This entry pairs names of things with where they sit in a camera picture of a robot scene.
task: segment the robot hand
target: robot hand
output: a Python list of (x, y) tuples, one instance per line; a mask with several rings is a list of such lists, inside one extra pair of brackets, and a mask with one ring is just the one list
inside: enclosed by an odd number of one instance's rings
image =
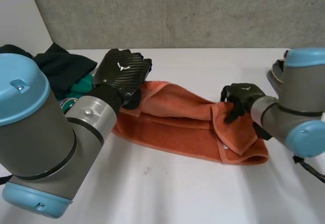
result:
[(100, 64), (93, 85), (109, 85), (118, 92), (126, 109), (135, 109), (141, 99), (139, 87), (151, 71), (151, 66), (151, 59), (144, 59), (140, 53), (112, 49)]
[(225, 86), (220, 101), (224, 102), (227, 99), (227, 101), (234, 103), (234, 108), (224, 122), (230, 124), (239, 116), (243, 116), (245, 112), (250, 113), (253, 103), (263, 96), (265, 96), (263, 91), (252, 83), (233, 83)]

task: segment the green cloth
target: green cloth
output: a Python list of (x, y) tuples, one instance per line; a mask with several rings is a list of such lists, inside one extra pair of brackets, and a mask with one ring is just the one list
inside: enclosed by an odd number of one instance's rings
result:
[(72, 85), (70, 88), (69, 93), (65, 94), (63, 98), (56, 98), (57, 101), (62, 101), (65, 98), (77, 98), (79, 99), (92, 89), (92, 80), (93, 76), (92, 74), (88, 74), (87, 76), (80, 79), (77, 83)]

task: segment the white surface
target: white surface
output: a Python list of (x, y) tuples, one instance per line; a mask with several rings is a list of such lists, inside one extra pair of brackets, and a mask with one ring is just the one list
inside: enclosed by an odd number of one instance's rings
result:
[(34, 0), (0, 0), (0, 46), (16, 45), (32, 55), (52, 44)]
[[(255, 83), (275, 95), (265, 73), (284, 49), (133, 51), (152, 58), (148, 80), (174, 82), (218, 101), (223, 86), (233, 82)], [(107, 51), (72, 52), (99, 62)], [(263, 165), (228, 166), (111, 135), (61, 219), (37, 216), (0, 200), (0, 223), (324, 223), (325, 185), (295, 166), (280, 143), (271, 140), (267, 147), (270, 159)], [(324, 157), (309, 162), (325, 172)]]

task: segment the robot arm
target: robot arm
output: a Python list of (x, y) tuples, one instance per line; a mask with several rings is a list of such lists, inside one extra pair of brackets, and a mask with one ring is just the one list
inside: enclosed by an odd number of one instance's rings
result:
[(325, 123), (321, 120), (325, 111), (324, 77), (325, 49), (295, 49), (285, 61), (279, 99), (264, 95), (254, 84), (226, 86), (225, 97), (238, 102), (237, 111), (250, 113), (255, 123), (294, 155), (315, 157), (325, 151)]
[(0, 81), (0, 163), (13, 174), (3, 198), (59, 218), (115, 125), (120, 107), (139, 95), (151, 60), (128, 50), (110, 50), (94, 76), (93, 89), (66, 116), (32, 60), (4, 54), (0, 63), (9, 74), (0, 76), (5, 80)]

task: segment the screw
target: screw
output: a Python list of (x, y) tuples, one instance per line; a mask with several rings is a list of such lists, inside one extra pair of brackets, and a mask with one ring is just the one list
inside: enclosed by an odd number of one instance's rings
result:
[(92, 110), (89, 109), (89, 108), (86, 109), (86, 110), (85, 110), (85, 116), (86, 116), (86, 117), (92, 117)]

